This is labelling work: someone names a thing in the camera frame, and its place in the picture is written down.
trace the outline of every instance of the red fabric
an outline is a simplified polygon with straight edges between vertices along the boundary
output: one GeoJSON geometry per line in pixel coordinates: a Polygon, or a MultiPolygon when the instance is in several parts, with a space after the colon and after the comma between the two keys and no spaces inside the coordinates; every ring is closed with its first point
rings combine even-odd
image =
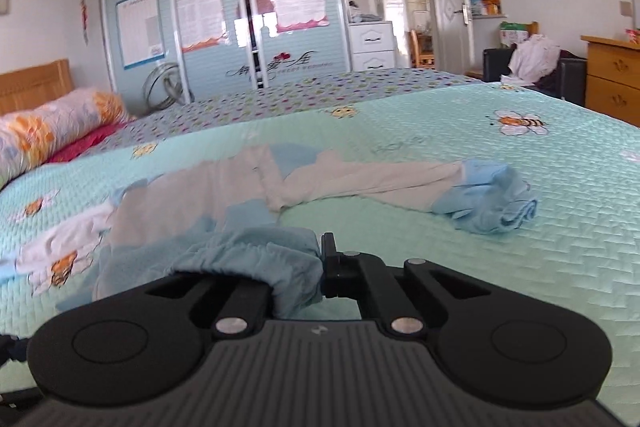
{"type": "Polygon", "coordinates": [[[118,129],[124,127],[123,123],[112,123],[98,127],[98,129],[92,130],[89,134],[82,138],[70,143],[66,147],[56,152],[51,158],[47,160],[47,163],[65,163],[78,158],[84,151],[98,145],[108,136],[111,136],[118,129]]]}

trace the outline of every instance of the wooden dresser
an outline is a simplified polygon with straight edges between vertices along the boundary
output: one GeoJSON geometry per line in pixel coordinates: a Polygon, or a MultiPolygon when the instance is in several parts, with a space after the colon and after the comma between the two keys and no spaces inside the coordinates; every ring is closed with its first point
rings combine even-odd
{"type": "Polygon", "coordinates": [[[640,44],[582,40],[589,43],[586,107],[640,126],[640,44]]]}

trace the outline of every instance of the mint green quilt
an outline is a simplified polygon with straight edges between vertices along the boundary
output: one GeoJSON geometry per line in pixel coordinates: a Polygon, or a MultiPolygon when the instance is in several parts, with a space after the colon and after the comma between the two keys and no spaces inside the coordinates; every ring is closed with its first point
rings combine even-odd
{"type": "MultiPolygon", "coordinates": [[[[614,362],[600,399],[620,418],[640,420],[640,129],[523,89],[479,84],[309,110],[178,136],[49,165],[0,192],[0,259],[61,220],[130,182],[233,155],[260,143],[296,142],[338,150],[346,160],[449,162],[480,158],[514,166],[540,195],[538,216],[506,235],[472,235],[445,217],[364,198],[287,210],[284,225],[335,233],[339,250],[400,266],[424,257],[473,277],[567,307],[596,321],[614,362]],[[16,216],[55,194],[31,217],[16,216]]],[[[54,314],[84,274],[32,297],[26,279],[0,284],[0,331],[28,336],[54,314]]],[[[305,317],[351,318],[334,299],[305,317]]],[[[24,365],[0,371],[0,392],[30,387],[24,365]]]]}

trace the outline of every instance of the white drawer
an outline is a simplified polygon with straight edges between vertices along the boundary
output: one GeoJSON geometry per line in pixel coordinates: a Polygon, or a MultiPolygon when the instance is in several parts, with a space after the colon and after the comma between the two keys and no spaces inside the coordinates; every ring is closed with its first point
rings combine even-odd
{"type": "Polygon", "coordinates": [[[349,26],[351,52],[386,52],[396,48],[394,27],[391,22],[352,24],[349,26]]]}
{"type": "Polygon", "coordinates": [[[355,71],[386,70],[395,68],[396,52],[358,53],[353,55],[355,71]]]}

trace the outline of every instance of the light switch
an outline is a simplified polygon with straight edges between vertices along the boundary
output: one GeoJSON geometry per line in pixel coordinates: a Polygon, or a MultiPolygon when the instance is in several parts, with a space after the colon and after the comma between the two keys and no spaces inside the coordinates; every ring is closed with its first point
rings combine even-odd
{"type": "Polygon", "coordinates": [[[629,1],[620,1],[620,15],[623,17],[634,16],[634,7],[629,1]]]}

